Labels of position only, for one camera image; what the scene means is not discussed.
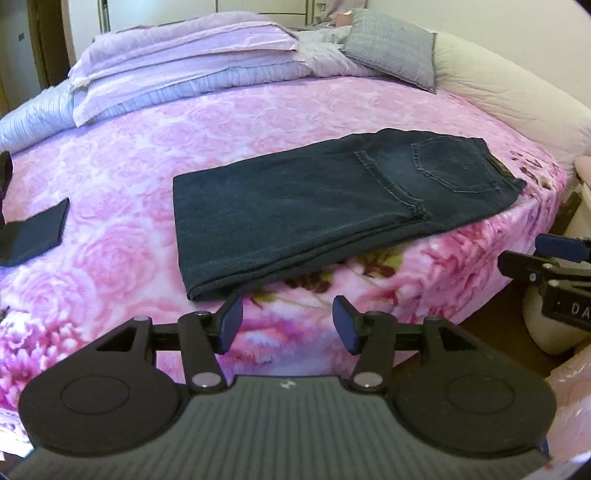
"ridged plastic surface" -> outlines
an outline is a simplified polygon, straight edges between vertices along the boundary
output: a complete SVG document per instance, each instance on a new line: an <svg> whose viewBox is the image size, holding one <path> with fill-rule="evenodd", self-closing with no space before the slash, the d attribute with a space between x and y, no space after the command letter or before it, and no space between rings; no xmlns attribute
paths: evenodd
<svg viewBox="0 0 591 480"><path fill-rule="evenodd" d="M90 459L37 449L8 476L518 480L545 462L536 450L495 460L461 459L436 450L400 426L383 399L350 393L337 378L239 377L221 395L192 399L173 427L139 449Z"/></svg>

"jeans back pocket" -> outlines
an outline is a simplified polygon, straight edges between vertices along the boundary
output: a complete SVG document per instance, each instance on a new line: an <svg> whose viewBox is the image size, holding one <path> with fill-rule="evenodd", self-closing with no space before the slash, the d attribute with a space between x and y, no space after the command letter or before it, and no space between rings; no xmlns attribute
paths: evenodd
<svg viewBox="0 0 591 480"><path fill-rule="evenodd" d="M413 143L417 170L456 193L499 190L484 153L470 138L439 135Z"/></svg>

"black folded cloth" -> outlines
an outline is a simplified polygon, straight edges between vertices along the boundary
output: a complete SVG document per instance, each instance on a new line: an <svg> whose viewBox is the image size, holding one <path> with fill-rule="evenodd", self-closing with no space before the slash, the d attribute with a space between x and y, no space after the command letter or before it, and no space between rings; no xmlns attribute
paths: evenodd
<svg viewBox="0 0 591 480"><path fill-rule="evenodd" d="M12 159L0 153L0 267L15 267L61 244L70 200L21 221L5 223L2 201L12 179Z"/></svg>
<svg viewBox="0 0 591 480"><path fill-rule="evenodd" d="M495 215L525 186L481 138L384 129L174 178L190 300L226 298Z"/></svg>

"white pillow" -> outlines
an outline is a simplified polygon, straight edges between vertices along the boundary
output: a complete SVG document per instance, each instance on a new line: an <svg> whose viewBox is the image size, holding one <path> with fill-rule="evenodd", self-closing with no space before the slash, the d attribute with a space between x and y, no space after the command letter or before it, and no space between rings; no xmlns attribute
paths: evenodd
<svg viewBox="0 0 591 480"><path fill-rule="evenodd" d="M552 154L574 176L591 155L591 110L528 70L472 42L437 33L437 88L464 97Z"/></svg>

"textured gray surface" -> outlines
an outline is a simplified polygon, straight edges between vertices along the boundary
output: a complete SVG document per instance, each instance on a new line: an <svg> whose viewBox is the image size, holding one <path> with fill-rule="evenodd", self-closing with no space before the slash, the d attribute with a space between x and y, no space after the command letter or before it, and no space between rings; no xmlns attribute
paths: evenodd
<svg viewBox="0 0 591 480"><path fill-rule="evenodd" d="M11 480L518 480L539 452L462 460L410 436L378 397L337 378L239 377L192 399L167 433L137 450L68 458L38 449Z"/></svg>
<svg viewBox="0 0 591 480"><path fill-rule="evenodd" d="M374 10L356 9L343 53L360 64L435 93L435 34Z"/></svg>

